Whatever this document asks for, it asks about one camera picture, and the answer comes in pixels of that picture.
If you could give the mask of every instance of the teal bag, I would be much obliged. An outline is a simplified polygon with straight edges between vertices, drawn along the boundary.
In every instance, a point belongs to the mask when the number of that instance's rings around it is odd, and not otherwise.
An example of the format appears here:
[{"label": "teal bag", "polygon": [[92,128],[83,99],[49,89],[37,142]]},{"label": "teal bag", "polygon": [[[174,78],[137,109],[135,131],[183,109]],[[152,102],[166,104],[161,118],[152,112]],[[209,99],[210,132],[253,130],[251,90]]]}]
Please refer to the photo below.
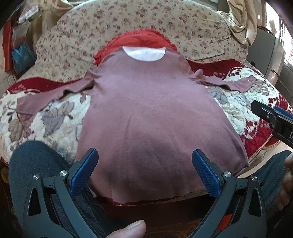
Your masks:
[{"label": "teal bag", "polygon": [[11,51],[11,55],[14,70],[17,74],[25,71],[28,67],[32,67],[36,60],[26,42],[24,42],[18,49]]}]

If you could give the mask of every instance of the finger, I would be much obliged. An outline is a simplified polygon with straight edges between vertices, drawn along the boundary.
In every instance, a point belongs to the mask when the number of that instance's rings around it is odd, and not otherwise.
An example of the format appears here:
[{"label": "finger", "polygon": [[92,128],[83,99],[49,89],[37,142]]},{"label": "finger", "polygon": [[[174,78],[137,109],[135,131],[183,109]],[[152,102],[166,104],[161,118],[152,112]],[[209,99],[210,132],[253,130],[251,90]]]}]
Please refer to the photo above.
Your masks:
[{"label": "finger", "polygon": [[279,199],[283,206],[287,206],[290,202],[290,195],[287,193],[283,185],[280,191]]},{"label": "finger", "polygon": [[285,159],[285,166],[286,168],[292,168],[293,164],[293,154],[290,154],[286,159]]},{"label": "finger", "polygon": [[111,233],[106,238],[143,238],[147,230],[144,220],[130,224],[124,229]]},{"label": "finger", "polygon": [[284,176],[283,187],[287,193],[291,193],[293,191],[293,175],[290,172],[286,173]]},{"label": "finger", "polygon": [[279,198],[276,200],[276,204],[277,204],[278,210],[282,211],[284,206],[282,205],[282,203],[281,203]]}]

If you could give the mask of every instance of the human thumb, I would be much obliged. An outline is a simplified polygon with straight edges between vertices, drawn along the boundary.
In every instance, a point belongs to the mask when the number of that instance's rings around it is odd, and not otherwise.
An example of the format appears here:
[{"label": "human thumb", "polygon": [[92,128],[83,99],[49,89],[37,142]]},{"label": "human thumb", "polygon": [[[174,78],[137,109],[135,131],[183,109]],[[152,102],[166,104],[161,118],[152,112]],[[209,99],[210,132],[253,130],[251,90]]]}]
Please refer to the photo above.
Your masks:
[{"label": "human thumb", "polygon": [[140,220],[130,224],[124,229],[111,233],[106,238],[143,238],[146,233],[147,226],[144,220]]}]

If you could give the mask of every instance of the gray pants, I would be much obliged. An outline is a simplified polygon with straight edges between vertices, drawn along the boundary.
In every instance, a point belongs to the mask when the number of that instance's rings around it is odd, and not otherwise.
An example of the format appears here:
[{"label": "gray pants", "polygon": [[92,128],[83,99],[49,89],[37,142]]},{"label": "gray pants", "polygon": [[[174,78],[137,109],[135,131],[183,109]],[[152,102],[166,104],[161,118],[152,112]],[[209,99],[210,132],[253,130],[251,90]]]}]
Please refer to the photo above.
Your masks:
[{"label": "gray pants", "polygon": [[[271,218],[277,212],[275,200],[279,195],[282,180],[287,170],[284,166],[284,160],[290,153],[290,151],[283,151],[274,155],[265,166],[254,174],[261,183],[267,218]],[[70,165],[56,151],[39,141],[28,141],[13,153],[9,165],[9,183],[14,210],[21,226],[23,224],[25,200],[32,177],[35,174],[39,174],[43,178],[56,176],[61,170],[68,170],[69,168]],[[106,237],[117,230],[117,227],[107,217],[101,206],[93,200],[88,189],[85,189],[82,195],[77,196],[76,200],[101,237]],[[72,232],[72,228],[56,197],[54,198],[54,204],[63,223],[62,225]]]},{"label": "gray pants", "polygon": [[[35,174],[43,178],[56,176],[60,171],[69,170],[69,168],[70,165],[56,151],[40,141],[28,141],[13,153],[9,164],[9,184],[13,207],[21,227],[25,200],[32,177]],[[102,207],[94,201],[88,188],[84,189],[82,195],[75,197],[75,200],[101,237],[106,237],[117,230]],[[56,195],[53,201],[62,225],[66,230],[74,233]]]}]

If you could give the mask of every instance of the pink long-sleeve shirt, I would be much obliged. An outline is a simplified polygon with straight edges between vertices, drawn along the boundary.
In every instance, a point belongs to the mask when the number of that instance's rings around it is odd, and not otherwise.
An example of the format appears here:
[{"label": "pink long-sleeve shirt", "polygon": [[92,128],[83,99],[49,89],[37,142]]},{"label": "pink long-sleeve shirt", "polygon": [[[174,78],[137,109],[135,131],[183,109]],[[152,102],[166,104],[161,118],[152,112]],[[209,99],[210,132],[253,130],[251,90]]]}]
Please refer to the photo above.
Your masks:
[{"label": "pink long-sleeve shirt", "polygon": [[238,134],[204,85],[246,92],[247,79],[226,82],[193,73],[182,55],[166,49],[156,61],[112,52],[84,79],[18,99],[18,113],[35,114],[65,91],[90,90],[76,160],[93,147],[99,162],[89,184],[118,203],[158,200],[204,188],[191,162],[201,149],[223,171],[248,166]]}]

